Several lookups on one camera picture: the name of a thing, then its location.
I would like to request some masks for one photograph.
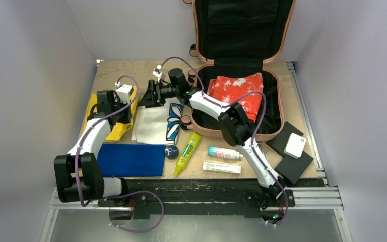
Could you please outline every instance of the blue and white floral pattern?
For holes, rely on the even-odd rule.
[[[170,104],[170,110],[168,114],[168,124],[167,124],[167,141],[175,142],[176,137],[179,133],[181,112],[183,110],[183,105],[172,103]]]

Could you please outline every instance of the yellow cloth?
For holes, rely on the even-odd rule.
[[[134,95],[136,93],[136,89],[137,88],[135,86],[133,86],[133,93],[131,94],[130,99],[134,98]],[[136,98],[130,106],[130,111],[131,111],[131,115],[132,115],[130,123],[128,123],[128,124],[116,123],[116,125],[112,129],[112,132],[110,132],[110,134],[106,137],[104,142],[119,141],[121,139],[121,137],[123,136],[123,134],[125,134],[125,132],[127,132],[128,130],[130,130],[133,127],[133,122],[134,122],[133,118],[136,114],[137,102],[138,102],[138,98]],[[82,124],[82,131],[85,130],[85,127],[87,125],[87,118],[90,115],[91,108],[95,104],[97,104],[97,94],[91,94],[90,100],[88,101],[87,111],[85,112],[85,116],[84,116],[84,122]]]

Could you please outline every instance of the suitcase lid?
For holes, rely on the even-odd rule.
[[[296,0],[194,0],[198,56],[215,59],[278,58]]]

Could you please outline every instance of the white cloth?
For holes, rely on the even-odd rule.
[[[131,141],[151,145],[175,144],[182,110],[177,98],[167,99],[162,107],[139,107]]]

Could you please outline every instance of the red cloth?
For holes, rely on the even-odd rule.
[[[207,94],[219,101],[232,103],[237,98],[251,91],[263,92],[263,77],[260,72],[244,78],[217,76],[211,79]],[[255,122],[259,112],[262,96],[250,94],[238,101],[250,121]]]

